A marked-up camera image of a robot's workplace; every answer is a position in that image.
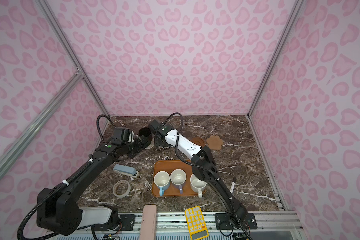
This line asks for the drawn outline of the white speckled pink mug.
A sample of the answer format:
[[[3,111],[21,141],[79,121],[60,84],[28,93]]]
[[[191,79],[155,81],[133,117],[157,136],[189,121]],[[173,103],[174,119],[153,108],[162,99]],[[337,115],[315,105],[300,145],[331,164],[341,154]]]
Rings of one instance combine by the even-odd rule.
[[[194,174],[190,177],[191,189],[198,195],[199,198],[203,197],[203,191],[206,189],[207,183],[199,180]]]

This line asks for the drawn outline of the cork paw shaped coaster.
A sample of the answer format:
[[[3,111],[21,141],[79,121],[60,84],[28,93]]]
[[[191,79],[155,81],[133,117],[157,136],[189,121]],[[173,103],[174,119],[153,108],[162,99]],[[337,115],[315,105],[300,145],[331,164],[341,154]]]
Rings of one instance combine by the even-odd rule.
[[[223,140],[219,136],[211,135],[207,138],[207,145],[211,150],[219,151],[222,149]]]

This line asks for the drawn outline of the light blue mug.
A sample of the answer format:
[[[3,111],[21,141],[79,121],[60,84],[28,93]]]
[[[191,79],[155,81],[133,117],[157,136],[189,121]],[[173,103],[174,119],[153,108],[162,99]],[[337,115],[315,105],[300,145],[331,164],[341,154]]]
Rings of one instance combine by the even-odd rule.
[[[162,197],[165,191],[169,188],[171,183],[170,175],[165,171],[160,171],[154,176],[154,184],[159,189],[159,195]]]

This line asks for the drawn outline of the black mug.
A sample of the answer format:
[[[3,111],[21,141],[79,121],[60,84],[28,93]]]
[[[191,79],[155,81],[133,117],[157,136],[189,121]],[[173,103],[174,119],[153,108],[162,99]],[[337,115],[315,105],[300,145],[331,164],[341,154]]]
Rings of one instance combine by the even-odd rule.
[[[144,137],[149,143],[152,142],[153,136],[152,136],[152,131],[150,130],[150,128],[145,127],[145,128],[141,128],[138,132],[139,137]]]

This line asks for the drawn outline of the purple mug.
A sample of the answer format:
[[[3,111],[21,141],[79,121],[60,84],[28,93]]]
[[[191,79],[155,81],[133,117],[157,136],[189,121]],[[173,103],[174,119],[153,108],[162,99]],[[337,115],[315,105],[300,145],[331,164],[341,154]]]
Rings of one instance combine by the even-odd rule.
[[[177,188],[180,194],[184,193],[184,186],[187,180],[187,174],[181,169],[175,169],[171,172],[170,180],[172,184]]]

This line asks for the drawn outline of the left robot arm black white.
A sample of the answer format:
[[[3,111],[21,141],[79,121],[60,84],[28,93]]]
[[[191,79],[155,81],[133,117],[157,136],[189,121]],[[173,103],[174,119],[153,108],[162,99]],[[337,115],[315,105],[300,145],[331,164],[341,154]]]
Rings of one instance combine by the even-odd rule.
[[[83,219],[83,211],[77,201],[86,188],[120,157],[127,155],[132,159],[150,144],[151,141],[144,137],[135,137],[131,143],[116,140],[101,144],[92,157],[64,183],[53,189],[45,188],[39,193],[38,203],[46,200],[37,209],[38,227],[64,236],[73,233]]]

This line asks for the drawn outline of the white multicolour zigzag woven coaster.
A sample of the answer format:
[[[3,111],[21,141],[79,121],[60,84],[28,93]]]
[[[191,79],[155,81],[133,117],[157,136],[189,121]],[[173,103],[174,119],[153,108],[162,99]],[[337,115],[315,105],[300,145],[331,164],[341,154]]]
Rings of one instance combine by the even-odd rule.
[[[155,141],[152,140],[151,143],[145,148],[145,150],[149,150],[155,146]]]

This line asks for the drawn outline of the round brown wooden coaster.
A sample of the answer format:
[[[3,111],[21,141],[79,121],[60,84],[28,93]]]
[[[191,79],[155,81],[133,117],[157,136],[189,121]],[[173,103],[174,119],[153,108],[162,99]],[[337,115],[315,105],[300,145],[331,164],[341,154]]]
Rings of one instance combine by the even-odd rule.
[[[194,137],[191,139],[191,142],[194,143],[195,145],[204,147],[206,145],[206,142],[200,138],[200,137]]]

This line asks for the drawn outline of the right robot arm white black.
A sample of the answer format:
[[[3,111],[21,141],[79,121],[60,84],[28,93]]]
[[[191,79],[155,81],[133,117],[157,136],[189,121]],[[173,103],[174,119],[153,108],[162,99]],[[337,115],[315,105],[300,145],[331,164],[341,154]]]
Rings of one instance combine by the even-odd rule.
[[[225,212],[230,215],[231,224],[237,229],[244,229],[247,226],[245,218],[248,211],[223,182],[209,147],[194,144],[169,124],[154,120],[148,127],[159,141],[158,146],[173,146],[178,159],[191,166],[194,176],[207,183],[218,195]]]

